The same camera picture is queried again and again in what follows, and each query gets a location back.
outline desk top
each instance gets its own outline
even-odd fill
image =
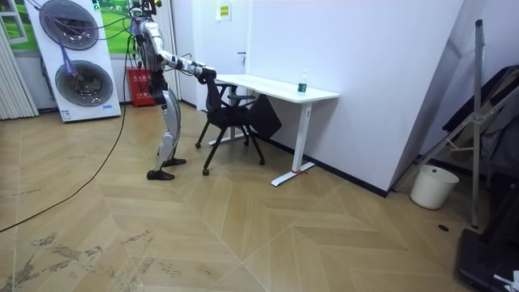
[[[339,93],[327,92],[315,88],[308,88],[305,95],[298,95],[298,85],[256,77],[253,75],[219,75],[217,81],[249,88],[270,97],[279,98],[295,103],[321,101],[328,98],[337,98]]]

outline door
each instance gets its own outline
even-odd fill
[[[195,52],[202,58],[200,61],[214,67],[218,75],[244,74],[250,3],[248,1],[195,3],[198,3],[199,16],[198,21],[195,21]],[[220,17],[221,11],[228,11],[230,20]],[[207,88],[199,88],[198,92],[197,108],[205,110]],[[238,94],[245,94],[245,92],[244,89],[238,90]],[[229,102],[228,95],[229,91],[224,95],[225,102]]]

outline black office chair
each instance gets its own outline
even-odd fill
[[[238,96],[236,95],[236,86],[230,84],[216,84],[213,77],[206,77],[204,82],[207,83],[208,86],[208,97],[205,102],[208,109],[208,121],[205,123],[204,129],[202,130],[202,133],[200,134],[198,142],[196,142],[195,146],[200,148],[200,143],[205,136],[205,132],[207,131],[209,124],[220,128],[220,134],[218,135],[216,143],[212,146],[211,153],[209,153],[209,157],[204,164],[204,170],[202,171],[202,174],[205,176],[209,175],[209,164],[211,163],[212,157],[220,145],[221,139],[229,127],[237,127],[242,130],[243,135],[245,136],[245,145],[249,144],[250,136],[252,143],[254,144],[254,147],[259,155],[259,164],[264,165],[265,159],[263,153],[261,152],[260,146],[258,145],[258,142],[253,135],[247,134],[247,132],[252,133],[251,125],[247,121],[247,112],[249,111],[247,105],[250,105],[252,102],[245,105],[240,105],[241,101],[255,99],[255,97]],[[231,87],[228,98],[231,100],[232,105],[225,103],[221,99],[228,87]]]

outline bottle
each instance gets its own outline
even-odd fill
[[[307,92],[307,69],[302,71],[301,79],[298,85],[298,95],[305,95]]]

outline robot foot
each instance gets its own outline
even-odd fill
[[[183,165],[186,164],[186,160],[182,158],[171,158],[168,161],[164,161],[164,164],[162,167],[170,167],[170,166],[176,166],[176,165]]]
[[[172,180],[175,176],[164,172],[164,170],[150,170],[146,178],[149,180]]]

